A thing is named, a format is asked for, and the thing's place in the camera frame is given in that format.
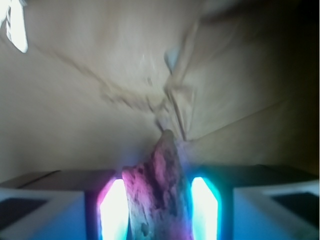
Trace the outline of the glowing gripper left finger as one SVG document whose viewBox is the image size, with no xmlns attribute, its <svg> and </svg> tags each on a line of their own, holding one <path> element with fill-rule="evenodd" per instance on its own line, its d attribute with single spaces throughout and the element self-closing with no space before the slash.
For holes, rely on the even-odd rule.
<svg viewBox="0 0 320 240">
<path fill-rule="evenodd" d="M 126 240 L 129 207 L 114 170 L 55 170 L 0 184 L 3 240 Z"/>
</svg>

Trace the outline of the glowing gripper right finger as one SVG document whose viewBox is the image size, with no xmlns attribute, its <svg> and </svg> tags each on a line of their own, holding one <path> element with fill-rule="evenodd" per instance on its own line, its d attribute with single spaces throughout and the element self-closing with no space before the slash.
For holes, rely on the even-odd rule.
<svg viewBox="0 0 320 240">
<path fill-rule="evenodd" d="M 288 165 L 202 165 L 190 172 L 196 240 L 317 240 L 320 181 Z"/>
</svg>

